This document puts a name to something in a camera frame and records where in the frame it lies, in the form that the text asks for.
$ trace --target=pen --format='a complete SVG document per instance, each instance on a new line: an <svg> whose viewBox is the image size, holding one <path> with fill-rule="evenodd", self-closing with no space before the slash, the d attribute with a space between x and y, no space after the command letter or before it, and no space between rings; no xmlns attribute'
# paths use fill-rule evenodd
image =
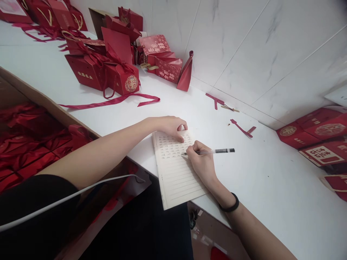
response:
<svg viewBox="0 0 347 260"><path fill-rule="evenodd" d="M227 153L227 152L235 152L235 149L227 148L227 149L216 149L216 150L210 150L210 151L196 151L198 155L209 154L209 153Z"/></svg>

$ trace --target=left hand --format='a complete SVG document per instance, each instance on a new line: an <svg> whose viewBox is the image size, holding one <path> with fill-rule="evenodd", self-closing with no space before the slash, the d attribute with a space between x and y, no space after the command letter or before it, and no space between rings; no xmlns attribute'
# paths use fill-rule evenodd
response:
<svg viewBox="0 0 347 260"><path fill-rule="evenodd" d="M165 132L177 141L184 143L184 138L178 133L178 131L181 131L182 125L184 130L188 130L186 121L175 116L151 117L150 119L153 121L152 123L157 131Z"/></svg>

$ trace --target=charging cable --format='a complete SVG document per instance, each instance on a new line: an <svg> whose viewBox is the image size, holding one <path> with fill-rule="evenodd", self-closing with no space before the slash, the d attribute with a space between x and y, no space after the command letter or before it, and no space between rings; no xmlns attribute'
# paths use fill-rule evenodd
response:
<svg viewBox="0 0 347 260"><path fill-rule="evenodd" d="M76 192L74 194L71 194L70 196L67 196L67 197L65 197L65 198L63 198L61 200L58 200L58 201L56 201L56 202L54 202L54 203L52 203L52 204L50 204L50 205L48 205L48 206L46 206L46 207L44 207L42 209L39 209L39 210L37 210L37 211L35 211L33 213L30 213L29 215L27 215L25 217L19 218L19 219L14 220L14 221L12 221L10 223L7 223L5 225L0 226L0 232L3 232L5 230L8 230L8 229L13 228L15 226L18 226L19 224L22 224L23 222L25 222L25 221L27 221L29 219L32 219L33 217L36 217L36 216L42 214L43 212L46 212L47 210L49 210L51 208L54 208L55 206L58 206L59 204L65 202L65 201L67 201L67 200L69 200L69 199L71 199L73 197L76 197L77 195L80 195L82 192L85 192L86 190L89 190L89 189L95 187L96 185L98 185L100 183L107 182L107 181L112 181L112 180L120 179L120 178L124 178L124 177L131 177L131 176L133 176L135 178L139 178L143 182L146 182L145 180L141 179L139 176L136 176L134 174L128 174L128 175L118 176L118 177L109 178L109 179L105 179L105 180L99 181L99 182L94 183L93 185L90 185L89 187L86 187L86 188L84 188L84 189L82 189L82 190L80 190L80 191L78 191L78 192Z"/></svg>

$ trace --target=lined paper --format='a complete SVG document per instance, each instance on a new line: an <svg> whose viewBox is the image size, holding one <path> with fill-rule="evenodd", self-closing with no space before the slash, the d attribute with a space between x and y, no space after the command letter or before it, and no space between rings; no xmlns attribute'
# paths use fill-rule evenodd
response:
<svg viewBox="0 0 347 260"><path fill-rule="evenodd" d="M190 160L181 156L195 139L188 130L180 135L184 143L163 132L152 134L164 210L207 193Z"/></svg>

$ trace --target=person's lap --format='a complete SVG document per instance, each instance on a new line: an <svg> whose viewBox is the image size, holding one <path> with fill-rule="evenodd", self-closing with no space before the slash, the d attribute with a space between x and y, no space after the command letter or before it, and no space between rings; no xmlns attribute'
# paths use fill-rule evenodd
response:
<svg viewBox="0 0 347 260"><path fill-rule="evenodd" d="M163 210L159 182L117 212L80 259L193 259L187 203Z"/></svg>

